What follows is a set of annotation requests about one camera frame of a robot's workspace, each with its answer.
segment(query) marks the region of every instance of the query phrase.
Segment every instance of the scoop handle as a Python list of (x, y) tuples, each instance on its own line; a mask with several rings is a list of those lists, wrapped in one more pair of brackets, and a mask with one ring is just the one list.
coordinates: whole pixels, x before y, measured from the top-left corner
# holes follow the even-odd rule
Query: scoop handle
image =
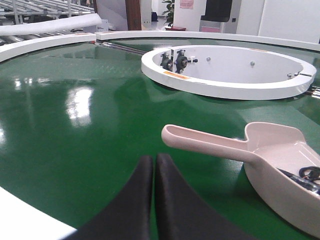
[(163, 142), (169, 147), (225, 159), (252, 163), (260, 157), (247, 150), (247, 141), (227, 138), (182, 126), (168, 124), (161, 132)]

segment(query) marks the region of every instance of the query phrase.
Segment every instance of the pink scoop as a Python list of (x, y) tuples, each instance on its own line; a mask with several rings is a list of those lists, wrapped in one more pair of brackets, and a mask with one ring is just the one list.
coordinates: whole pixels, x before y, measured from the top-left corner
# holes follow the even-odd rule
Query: pink scoop
[(320, 167), (320, 156), (294, 127), (251, 122), (244, 135), (245, 140), (238, 140), (176, 125), (164, 126), (161, 133), (169, 147), (244, 162), (260, 197), (289, 223), (320, 238), (320, 195), (278, 170), (299, 175), (301, 168)]

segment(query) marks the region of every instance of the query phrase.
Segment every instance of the roller conveyor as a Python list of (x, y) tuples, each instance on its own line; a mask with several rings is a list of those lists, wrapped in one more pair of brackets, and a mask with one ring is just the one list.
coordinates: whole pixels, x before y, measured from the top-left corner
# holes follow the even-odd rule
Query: roller conveyor
[(74, 3), (68, 5), (66, 0), (1, 0), (0, 9), (4, 9), (0, 12), (0, 16), (51, 15), (59, 17), (60, 15), (84, 15), (95, 12), (91, 7)]
[(68, 30), (61, 30), (55, 32), (46, 32), (46, 33), (35, 33), (35, 34), (28, 34), (28, 35), (11, 35), (11, 36), (0, 36), (0, 46), (12, 43), (18, 43), (26, 40), (32, 39), (40, 39), (52, 36), (61, 36), (61, 35), (70, 35), (75, 34), (74, 32)]

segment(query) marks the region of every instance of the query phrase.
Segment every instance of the black cable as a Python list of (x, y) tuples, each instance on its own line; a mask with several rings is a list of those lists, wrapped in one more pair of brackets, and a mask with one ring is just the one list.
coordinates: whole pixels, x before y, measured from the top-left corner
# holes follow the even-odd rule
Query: black cable
[(303, 178), (303, 177), (300, 177), (300, 176), (296, 176), (288, 171), (285, 171), (285, 170), (282, 170), (282, 169), (279, 169), (278, 170), (280, 172), (282, 172), (284, 175), (286, 175), (288, 178), (290, 178), (291, 180), (293, 180), (294, 182), (296, 182), (297, 184), (299, 184), (301, 187), (315, 193), (315, 194), (318, 194), (320, 195), (320, 185), (306, 179), (306, 178)]
[(299, 176), (303, 179), (307, 179), (314, 184), (318, 184), (315, 181), (320, 180), (320, 167), (318, 166), (307, 166), (299, 170)]

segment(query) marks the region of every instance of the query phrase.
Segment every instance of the white panel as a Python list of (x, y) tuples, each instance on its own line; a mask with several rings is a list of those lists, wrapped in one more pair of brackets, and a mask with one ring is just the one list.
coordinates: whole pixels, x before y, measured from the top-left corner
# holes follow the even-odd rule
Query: white panel
[(319, 43), (319, 0), (265, 0), (259, 36)]
[(117, 31), (127, 31), (127, 12), (125, 0), (96, 0), (98, 14), (115, 27)]
[(146, 30), (151, 29), (151, 1), (140, 0), (141, 24)]
[(258, 35), (264, 3), (265, 0), (242, 0), (237, 34)]
[(180, 8), (180, 0), (175, 1), (173, 25), (187, 31), (199, 31), (200, 18), (205, 15), (207, 0), (194, 0), (193, 9)]

